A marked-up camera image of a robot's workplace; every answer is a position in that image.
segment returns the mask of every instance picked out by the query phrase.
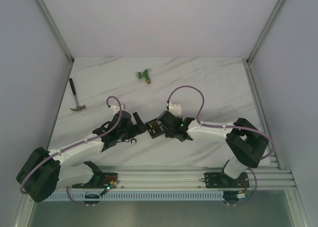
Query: green object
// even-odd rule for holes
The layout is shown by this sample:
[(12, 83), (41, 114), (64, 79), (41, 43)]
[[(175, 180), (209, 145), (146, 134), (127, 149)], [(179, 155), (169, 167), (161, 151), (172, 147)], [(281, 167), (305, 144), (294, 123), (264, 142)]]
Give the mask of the green object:
[(149, 78), (149, 74), (148, 74), (148, 72), (150, 72), (150, 71), (151, 71), (151, 69), (145, 69), (143, 72), (137, 72), (136, 77), (138, 79), (142, 79), (144, 77), (144, 78), (146, 78), (146, 82), (148, 84), (150, 84), (151, 79)]

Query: hammer handle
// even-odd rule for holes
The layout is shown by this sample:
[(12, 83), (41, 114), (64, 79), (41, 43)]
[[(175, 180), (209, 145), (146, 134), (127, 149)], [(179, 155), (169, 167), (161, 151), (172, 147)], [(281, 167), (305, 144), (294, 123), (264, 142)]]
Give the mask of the hammer handle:
[(73, 79), (69, 78), (69, 82), (70, 82), (70, 85), (71, 85), (71, 89), (72, 89), (73, 95), (76, 95)]

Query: marble surface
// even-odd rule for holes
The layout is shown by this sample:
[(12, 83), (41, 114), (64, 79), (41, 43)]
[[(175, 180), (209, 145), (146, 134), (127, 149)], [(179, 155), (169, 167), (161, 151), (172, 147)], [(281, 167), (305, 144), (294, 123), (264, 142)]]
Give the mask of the marble surface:
[[(136, 72), (150, 72), (151, 84), (138, 80)], [(233, 122), (248, 119), (260, 128), (241, 58), (211, 57), (77, 57), (71, 72), (80, 105), (86, 109), (73, 112), (75, 102), (70, 86), (64, 94), (49, 149), (63, 147), (84, 138), (93, 129), (111, 120), (106, 98), (117, 96), (125, 109), (137, 111), (144, 122), (165, 110), (170, 93), (180, 85), (193, 85), (205, 95), (201, 120)], [(183, 117), (195, 117), (201, 96), (184, 88), (171, 99), (179, 103)], [(98, 165), (113, 166), (207, 166), (222, 167), (233, 156), (226, 144), (207, 140), (180, 142), (148, 132), (136, 137), (137, 143), (119, 143), (101, 154), (91, 156)], [(260, 165), (268, 165), (269, 159)]]

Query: hammer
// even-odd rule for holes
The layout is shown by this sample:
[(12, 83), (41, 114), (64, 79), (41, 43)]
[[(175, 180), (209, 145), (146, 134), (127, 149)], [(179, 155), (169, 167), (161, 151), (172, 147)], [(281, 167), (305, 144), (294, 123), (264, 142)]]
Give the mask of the hammer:
[(86, 109), (86, 106), (85, 106), (85, 105), (80, 106), (80, 104), (79, 104), (78, 97), (76, 96), (76, 91), (75, 91), (73, 79), (72, 79), (72, 78), (69, 78), (69, 82), (70, 82), (71, 89), (72, 89), (72, 92), (73, 92), (73, 95), (74, 95), (74, 99), (75, 99), (75, 103), (76, 103), (76, 108), (75, 108), (75, 109), (72, 109), (72, 108), (71, 108), (71, 110), (72, 110), (72, 111), (81, 111), (82, 109)]

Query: hammer head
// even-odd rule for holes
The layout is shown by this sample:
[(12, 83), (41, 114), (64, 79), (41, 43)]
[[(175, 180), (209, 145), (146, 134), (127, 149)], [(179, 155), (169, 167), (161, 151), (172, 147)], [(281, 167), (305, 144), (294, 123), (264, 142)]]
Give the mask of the hammer head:
[(72, 111), (81, 111), (82, 109), (86, 109), (86, 106), (85, 106), (85, 105), (83, 105), (83, 106), (77, 106), (75, 109), (72, 109), (72, 108), (71, 108)]

